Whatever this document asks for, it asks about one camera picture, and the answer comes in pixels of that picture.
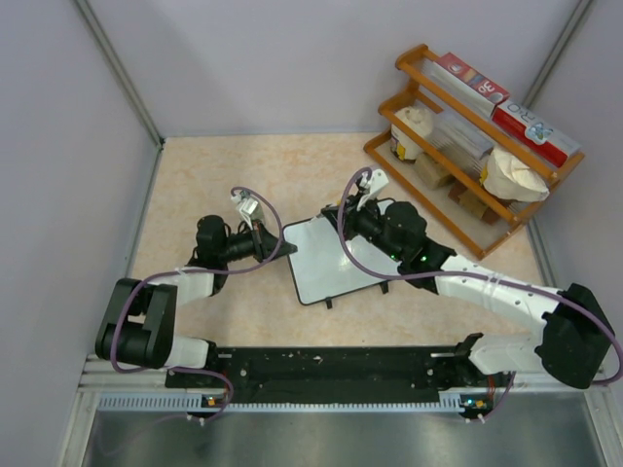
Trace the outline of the white whiteboard black frame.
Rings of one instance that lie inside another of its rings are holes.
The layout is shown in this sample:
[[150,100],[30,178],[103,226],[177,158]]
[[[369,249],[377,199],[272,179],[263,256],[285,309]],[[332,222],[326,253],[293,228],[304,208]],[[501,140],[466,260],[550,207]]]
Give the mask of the white whiteboard black frame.
[[301,305],[324,304],[344,295],[378,287],[389,292],[389,283],[355,266],[344,253],[336,229],[322,215],[284,227],[284,238],[297,251],[288,264]]

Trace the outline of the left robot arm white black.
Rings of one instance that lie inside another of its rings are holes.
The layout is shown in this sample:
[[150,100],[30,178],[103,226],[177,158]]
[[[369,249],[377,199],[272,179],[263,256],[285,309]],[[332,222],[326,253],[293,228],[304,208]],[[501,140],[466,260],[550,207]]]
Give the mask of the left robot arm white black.
[[208,341],[174,334],[176,310],[218,294],[231,275],[232,262],[252,257],[264,265],[297,251],[260,220],[242,223],[234,233],[219,216],[201,218],[185,267],[145,281],[117,281],[95,339],[95,354],[115,361],[123,372],[182,367],[197,384],[214,383],[220,377],[219,360],[208,354]]

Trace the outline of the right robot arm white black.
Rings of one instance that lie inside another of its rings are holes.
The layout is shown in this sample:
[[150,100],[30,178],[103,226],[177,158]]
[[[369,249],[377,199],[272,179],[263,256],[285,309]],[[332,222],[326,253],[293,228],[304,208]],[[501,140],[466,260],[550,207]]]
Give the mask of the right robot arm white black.
[[430,239],[427,223],[408,201],[380,208],[350,196],[344,206],[320,214],[346,243],[360,237],[397,265],[397,279],[435,295],[461,299],[518,323],[515,337],[471,337],[454,362],[468,385],[500,372],[547,373],[557,381],[587,389],[596,383],[614,336],[593,292],[577,283],[566,290],[539,287],[495,273]]

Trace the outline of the tan sponge block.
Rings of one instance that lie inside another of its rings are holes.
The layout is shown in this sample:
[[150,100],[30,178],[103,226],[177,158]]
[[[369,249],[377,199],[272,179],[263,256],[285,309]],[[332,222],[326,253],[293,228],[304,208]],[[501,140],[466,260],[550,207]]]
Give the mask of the tan sponge block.
[[414,162],[414,170],[428,189],[436,190],[453,183],[455,177],[439,162],[421,153]]

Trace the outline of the brown block on shelf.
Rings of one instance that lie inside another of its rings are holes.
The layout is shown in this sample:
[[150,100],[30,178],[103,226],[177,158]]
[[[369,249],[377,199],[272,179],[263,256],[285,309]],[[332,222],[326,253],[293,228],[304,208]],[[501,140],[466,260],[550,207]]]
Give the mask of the brown block on shelf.
[[499,220],[499,215],[495,211],[459,181],[455,181],[452,185],[452,188],[448,192],[448,198],[485,224],[492,225]]

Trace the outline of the orange wooden shelf rack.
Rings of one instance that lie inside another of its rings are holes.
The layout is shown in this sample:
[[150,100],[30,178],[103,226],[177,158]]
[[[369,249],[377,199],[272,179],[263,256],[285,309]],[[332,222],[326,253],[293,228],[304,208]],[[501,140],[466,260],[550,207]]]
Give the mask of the orange wooden shelf rack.
[[455,54],[419,45],[395,66],[408,81],[379,106],[388,128],[364,150],[482,259],[577,168],[580,146]]

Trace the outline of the grey white box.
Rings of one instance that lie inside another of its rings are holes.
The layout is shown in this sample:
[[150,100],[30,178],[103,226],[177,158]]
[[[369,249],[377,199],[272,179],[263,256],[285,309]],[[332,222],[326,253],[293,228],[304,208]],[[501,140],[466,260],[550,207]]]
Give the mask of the grey white box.
[[494,143],[480,130],[448,110],[435,115],[429,142],[466,162],[480,162],[494,148]]

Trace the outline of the white cup paper cover right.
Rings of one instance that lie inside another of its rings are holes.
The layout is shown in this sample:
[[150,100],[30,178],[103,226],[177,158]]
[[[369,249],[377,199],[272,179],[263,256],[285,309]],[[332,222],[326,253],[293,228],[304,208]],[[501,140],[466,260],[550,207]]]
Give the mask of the white cup paper cover right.
[[534,170],[500,146],[494,146],[488,156],[480,183],[491,195],[506,200],[539,202],[550,194]]

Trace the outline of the red white foil box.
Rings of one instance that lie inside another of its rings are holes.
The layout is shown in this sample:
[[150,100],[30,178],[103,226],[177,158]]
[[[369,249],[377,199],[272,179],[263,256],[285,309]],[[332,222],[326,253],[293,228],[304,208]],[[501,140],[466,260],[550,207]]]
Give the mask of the red white foil box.
[[429,77],[474,112],[488,118],[510,93],[452,53],[432,62]]

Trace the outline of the red white wrap box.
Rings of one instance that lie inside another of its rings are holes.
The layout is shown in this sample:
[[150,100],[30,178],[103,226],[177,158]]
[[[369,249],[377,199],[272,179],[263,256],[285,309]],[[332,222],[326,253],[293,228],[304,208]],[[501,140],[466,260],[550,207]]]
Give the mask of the red white wrap box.
[[581,149],[580,144],[571,137],[510,99],[495,107],[492,120],[555,167],[562,167]]

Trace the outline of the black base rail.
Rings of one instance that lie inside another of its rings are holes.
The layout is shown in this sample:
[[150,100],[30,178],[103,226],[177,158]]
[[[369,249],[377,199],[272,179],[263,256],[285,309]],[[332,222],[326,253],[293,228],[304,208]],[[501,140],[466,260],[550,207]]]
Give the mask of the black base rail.
[[236,404],[382,404],[436,402],[451,388],[488,391],[507,385],[449,346],[217,347],[205,374],[178,370],[169,389],[223,389]]

